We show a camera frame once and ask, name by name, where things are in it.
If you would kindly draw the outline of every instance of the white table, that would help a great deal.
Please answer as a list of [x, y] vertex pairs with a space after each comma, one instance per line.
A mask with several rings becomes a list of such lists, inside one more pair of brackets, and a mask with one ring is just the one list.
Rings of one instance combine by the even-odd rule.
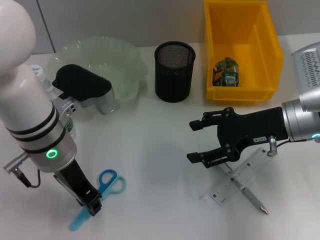
[[[265, 103], [252, 107], [233, 106], [247, 114], [280, 106], [298, 98], [290, 53], [320, 41], [320, 33], [279, 37], [284, 53], [278, 91]], [[68, 230], [80, 206], [50, 173], [41, 173], [38, 189], [26, 188], [13, 174], [0, 174], [0, 239], [3, 240], [311, 240], [319, 239], [320, 148], [314, 142], [290, 143], [268, 171], [255, 179], [251, 190], [269, 211], [263, 215], [244, 196], [237, 195], [223, 206], [200, 198], [219, 182], [218, 167], [206, 169], [191, 164], [187, 153], [219, 147], [216, 127], [193, 132], [189, 122], [205, 111], [221, 110], [204, 99], [206, 73], [201, 71], [198, 43], [191, 44], [197, 57], [190, 96], [180, 103], [157, 98], [154, 51], [140, 48], [149, 73], [138, 98], [123, 104], [113, 114], [99, 115], [81, 109], [74, 116], [77, 130], [76, 160], [88, 180], [114, 169], [127, 180], [127, 189], [110, 195], [101, 211], [78, 231]], [[50, 55], [38, 55], [42, 66]], [[237, 166], [258, 146], [247, 148]], [[5, 165], [21, 153], [16, 141], [0, 126], [1, 162]], [[35, 184], [37, 171], [28, 160], [21, 167]]]

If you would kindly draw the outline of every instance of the ballpoint pen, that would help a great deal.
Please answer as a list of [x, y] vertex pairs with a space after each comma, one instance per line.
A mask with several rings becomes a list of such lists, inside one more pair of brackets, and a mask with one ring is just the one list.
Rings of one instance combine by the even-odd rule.
[[[224, 165], [232, 172], [233, 170], [228, 166], [228, 164], [224, 163]], [[267, 209], [264, 207], [264, 205], [262, 204], [261, 201], [259, 201], [259, 199], [252, 193], [252, 191], [242, 185], [234, 176], [231, 176], [231, 181], [235, 184], [235, 186], [241, 191], [241, 193], [246, 197], [246, 199], [248, 199], [252, 205], [257, 208], [258, 210], [260, 210], [261, 212], [263, 212], [264, 214], [268, 214]]]

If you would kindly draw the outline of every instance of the black cable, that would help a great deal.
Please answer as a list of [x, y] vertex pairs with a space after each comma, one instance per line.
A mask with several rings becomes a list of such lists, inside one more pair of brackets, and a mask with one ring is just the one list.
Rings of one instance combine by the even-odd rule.
[[41, 184], [41, 178], [40, 178], [40, 170], [38, 169], [38, 185], [31, 185], [30, 188], [36, 189], [40, 186]]
[[297, 140], [297, 141], [287, 140], [287, 141], [279, 143], [276, 147], [278, 148], [278, 147], [282, 146], [283, 144], [287, 144], [287, 143], [300, 143], [300, 142], [306, 142], [306, 141], [307, 141], [306, 139]]

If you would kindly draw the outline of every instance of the yellow plastic bin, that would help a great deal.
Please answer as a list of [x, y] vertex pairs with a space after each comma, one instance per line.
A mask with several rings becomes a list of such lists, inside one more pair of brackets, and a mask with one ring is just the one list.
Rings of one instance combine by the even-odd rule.
[[[204, 0], [206, 97], [261, 102], [277, 91], [283, 53], [268, 10], [259, 0]], [[213, 86], [213, 69], [225, 57], [239, 65], [239, 86]]]

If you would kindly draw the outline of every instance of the transparent plastic bowl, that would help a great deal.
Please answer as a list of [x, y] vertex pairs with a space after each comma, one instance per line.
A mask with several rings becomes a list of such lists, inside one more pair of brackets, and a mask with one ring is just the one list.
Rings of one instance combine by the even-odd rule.
[[112, 84], [115, 98], [130, 100], [137, 96], [139, 81], [148, 70], [139, 50], [126, 41], [113, 37], [91, 37], [63, 47], [50, 60], [46, 76], [50, 82], [57, 71], [67, 65], [79, 65]]

